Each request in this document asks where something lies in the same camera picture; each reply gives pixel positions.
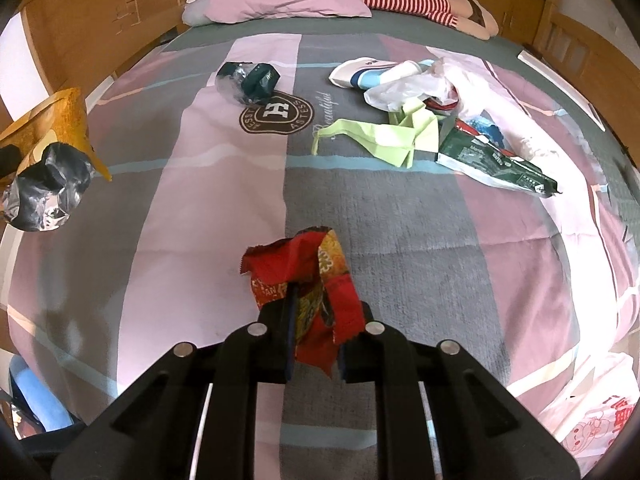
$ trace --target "crumpled wrapper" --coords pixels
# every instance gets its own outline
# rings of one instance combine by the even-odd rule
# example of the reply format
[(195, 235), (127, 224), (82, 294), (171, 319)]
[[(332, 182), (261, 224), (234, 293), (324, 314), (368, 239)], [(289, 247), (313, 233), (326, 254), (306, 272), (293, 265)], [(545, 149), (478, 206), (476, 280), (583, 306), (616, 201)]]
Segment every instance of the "crumpled wrapper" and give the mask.
[(240, 265), (240, 273), (246, 272), (258, 308), (286, 297), (289, 283), (298, 284), (296, 360), (330, 377), (340, 345), (365, 328), (362, 302), (335, 231), (309, 227), (293, 238), (249, 247)]
[(61, 90), (0, 134), (4, 219), (22, 231), (57, 229), (96, 171), (111, 180), (89, 143), (80, 89)]

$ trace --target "white plastic bag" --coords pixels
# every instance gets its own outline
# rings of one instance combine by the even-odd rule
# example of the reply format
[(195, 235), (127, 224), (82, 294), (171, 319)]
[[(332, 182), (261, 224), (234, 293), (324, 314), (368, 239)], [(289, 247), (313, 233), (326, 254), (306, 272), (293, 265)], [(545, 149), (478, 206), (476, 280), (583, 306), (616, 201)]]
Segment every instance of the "white plastic bag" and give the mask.
[[(640, 392), (632, 363), (633, 359), (626, 354), (608, 354), (607, 371), (594, 378), (589, 393), (580, 396), (578, 405), (587, 408), (586, 412), (562, 445), (574, 456), (583, 476), (609, 449), (638, 402)], [(591, 402), (585, 406), (587, 397)]]
[[(589, 366), (588, 361), (592, 361), (593, 365)], [(629, 355), (607, 353), (588, 361), (581, 367), (593, 370), (593, 379), (586, 393), (575, 394), (579, 386), (584, 387), (584, 381), (590, 380), (588, 374), (576, 370), (576, 378), (538, 417), (540, 423), (560, 442), (571, 435), (585, 417), (589, 418), (588, 413), (603, 411), (606, 404), (603, 402), (609, 397), (620, 396), (628, 399), (630, 404), (638, 402), (640, 397), (638, 381), (632, 369), (633, 359)]]
[(402, 105), (414, 97), (420, 101), (433, 97), (442, 105), (458, 100), (451, 83), (443, 77), (433, 75), (431, 70), (380, 84), (364, 92), (364, 100), (369, 105), (385, 112), (399, 112)]
[(488, 88), (488, 83), (480, 76), (468, 72), (454, 60), (443, 57), (421, 74), (367, 90), (364, 99), (374, 108), (386, 112), (401, 110), (402, 104), (412, 97), (422, 101), (431, 97), (445, 106), (458, 101), (456, 113), (466, 121), (484, 111)]

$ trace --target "wooden bed frame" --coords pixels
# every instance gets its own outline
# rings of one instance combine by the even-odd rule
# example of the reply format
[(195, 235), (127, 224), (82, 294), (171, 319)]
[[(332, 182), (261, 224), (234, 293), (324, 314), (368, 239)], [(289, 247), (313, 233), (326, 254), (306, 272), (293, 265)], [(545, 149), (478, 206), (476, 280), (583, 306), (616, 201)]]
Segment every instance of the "wooden bed frame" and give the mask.
[(635, 164), (640, 163), (640, 70), (605, 38), (546, 0), (535, 49), (607, 121)]
[(13, 122), (9, 111), (6, 109), (6, 106), (4, 106), (4, 101), (2, 101), (0, 97), (0, 132), (3, 132), (4, 129)]
[(181, 24), (184, 0), (23, 0), (20, 12), (47, 91), (86, 96)]

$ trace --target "bed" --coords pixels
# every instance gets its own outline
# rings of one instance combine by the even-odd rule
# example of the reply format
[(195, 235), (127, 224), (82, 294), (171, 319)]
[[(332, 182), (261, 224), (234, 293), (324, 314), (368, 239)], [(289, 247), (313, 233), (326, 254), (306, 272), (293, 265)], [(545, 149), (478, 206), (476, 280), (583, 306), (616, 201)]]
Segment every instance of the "bed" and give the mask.
[[(188, 30), (89, 114), (113, 181), (97, 178), (63, 229), (22, 236), (8, 291), (15, 347), (89, 422), (172, 345), (213, 344), (255, 320), (238, 273), (247, 247), (327, 225), (377, 319), (425, 344), (460, 341), (539, 416), (577, 362), (636, 322), (640, 205), (613, 135), (520, 51), (383, 11)], [(396, 169), (345, 136), (312, 156), (320, 126), (387, 120), (361, 92), (328, 81), (361, 56), (469, 63), (548, 133), (582, 183), (541, 200), (418, 155)], [(278, 89), (311, 104), (308, 126), (243, 131), (242, 108), (214, 85), (222, 63), (239, 59), (271, 62)], [(257, 478), (375, 478), (375, 441), (368, 384), (300, 365), (286, 387), (258, 390)]]

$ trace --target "plastic wrapper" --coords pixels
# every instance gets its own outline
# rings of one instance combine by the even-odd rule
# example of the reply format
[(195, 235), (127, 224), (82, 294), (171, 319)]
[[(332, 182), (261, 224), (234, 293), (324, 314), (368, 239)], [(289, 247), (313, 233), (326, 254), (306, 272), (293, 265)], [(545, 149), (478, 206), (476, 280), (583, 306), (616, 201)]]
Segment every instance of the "plastic wrapper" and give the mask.
[(264, 106), (280, 79), (268, 63), (227, 61), (216, 74), (216, 87), (228, 99), (243, 105)]
[(4, 217), (21, 231), (51, 231), (64, 224), (91, 183), (94, 167), (83, 152), (53, 142), (42, 158), (4, 190)]
[(453, 85), (430, 71), (383, 83), (364, 92), (364, 99), (369, 105), (385, 112), (399, 112), (402, 104), (412, 98), (420, 101), (431, 98), (443, 106), (458, 102)]
[(22, 231), (60, 227), (96, 170), (111, 179), (87, 138), (80, 89), (53, 94), (0, 135), (4, 219)]
[(504, 135), (502, 134), (500, 128), (498, 128), (498, 126), (492, 120), (486, 117), (478, 116), (466, 121), (466, 123), (479, 134), (489, 137), (491, 142), (498, 146), (498, 148), (511, 150), (511, 147), (504, 139)]
[(441, 58), (425, 72), (380, 84), (364, 94), (365, 101), (380, 110), (397, 112), (417, 97), (434, 113), (455, 113), (463, 121), (480, 115), (485, 108), (488, 83), (451, 59)]
[(574, 456), (583, 476), (613, 444), (640, 398), (633, 361), (626, 354), (606, 354), (595, 367), (593, 383), (588, 391), (573, 395), (556, 407), (556, 418), (564, 415), (570, 420), (583, 414), (562, 441), (562, 446)]
[(489, 137), (460, 120), (441, 143), (437, 162), (492, 187), (544, 197), (558, 192), (558, 183), (539, 167), (500, 149)]

